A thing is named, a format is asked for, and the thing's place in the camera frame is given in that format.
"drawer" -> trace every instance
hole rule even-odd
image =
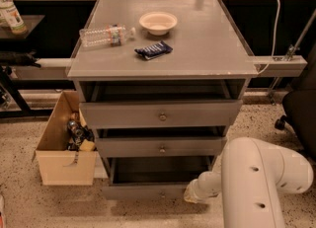
[[[209,156],[114,158],[107,199],[179,198],[193,179],[209,171]]]
[[[159,103],[82,103],[91,128],[231,125],[240,100]]]
[[[219,155],[227,141],[215,127],[109,129],[99,131],[102,157]]]

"white bowl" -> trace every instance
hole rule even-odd
[[[155,36],[162,36],[173,29],[178,23],[177,18],[166,12],[150,12],[139,19],[139,24]]]

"cardboard box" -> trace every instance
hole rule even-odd
[[[62,92],[36,150],[44,185],[91,185],[93,183],[98,152],[66,150],[70,139],[67,122],[73,112],[79,112],[77,92]]]

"black chair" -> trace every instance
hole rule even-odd
[[[304,153],[316,161],[316,42],[307,57],[307,70],[293,91],[282,100],[285,115],[275,128],[283,130],[288,123],[304,147]]]

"white cable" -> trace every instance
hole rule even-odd
[[[276,10],[276,20],[275,20],[275,28],[274,28],[273,50],[272,50],[272,53],[271,53],[271,57],[274,57],[274,55],[275,55],[276,40],[277,40],[277,21],[278,21],[279,8],[280,8],[280,2],[279,2],[279,0],[276,0],[276,1],[277,1],[277,10]],[[260,72],[258,72],[258,74],[262,74],[263,72],[265,72],[268,67],[269,67],[269,64],[267,64],[267,65],[264,67],[264,69],[262,69]]]

